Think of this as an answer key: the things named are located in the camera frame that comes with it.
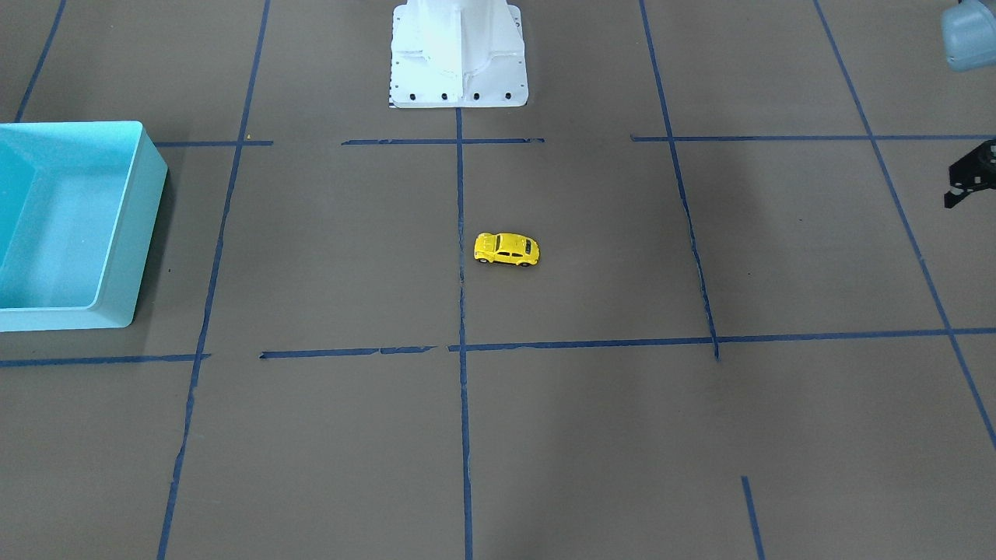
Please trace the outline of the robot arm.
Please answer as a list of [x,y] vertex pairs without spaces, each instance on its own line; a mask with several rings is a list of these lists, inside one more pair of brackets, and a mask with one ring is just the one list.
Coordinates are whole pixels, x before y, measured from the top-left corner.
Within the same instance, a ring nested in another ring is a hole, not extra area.
[[967,72],[995,64],[995,2],[959,1],[942,13],[945,59]]

